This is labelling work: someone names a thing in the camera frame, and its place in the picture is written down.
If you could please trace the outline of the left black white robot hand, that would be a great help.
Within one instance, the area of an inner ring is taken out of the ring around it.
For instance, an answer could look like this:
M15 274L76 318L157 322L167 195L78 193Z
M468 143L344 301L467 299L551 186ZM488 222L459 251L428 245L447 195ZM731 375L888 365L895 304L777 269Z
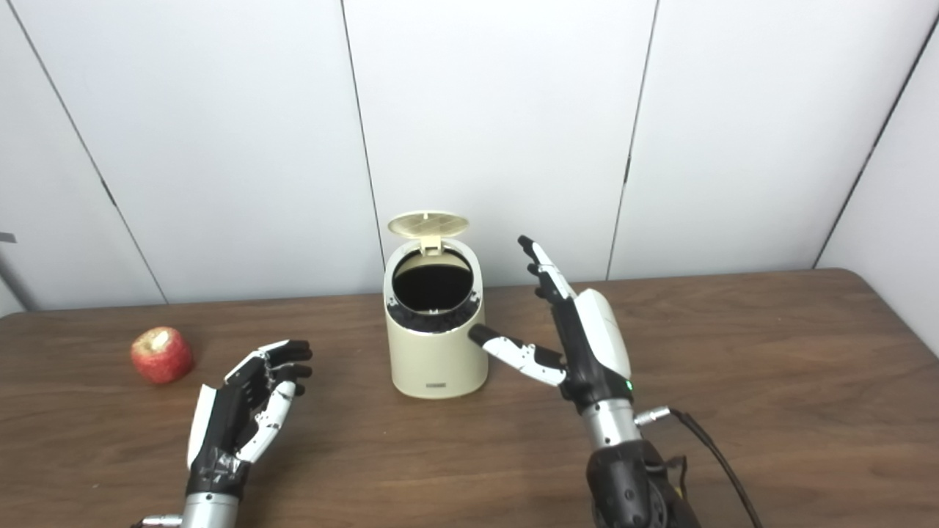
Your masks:
M186 494L244 497L252 466L271 446L312 375L306 340L285 339L249 352L222 385L202 385L192 418Z

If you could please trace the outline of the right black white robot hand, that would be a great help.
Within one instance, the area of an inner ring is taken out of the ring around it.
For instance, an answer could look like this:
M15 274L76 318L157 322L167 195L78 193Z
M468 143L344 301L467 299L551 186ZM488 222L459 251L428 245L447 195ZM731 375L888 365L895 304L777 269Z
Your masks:
M611 399L632 401L629 356L613 308L599 291L574 291L536 241L519 236L531 259L527 271L538 278L536 296L549 304L561 352L475 324L467 336L491 356L527 377L559 388L577 412Z

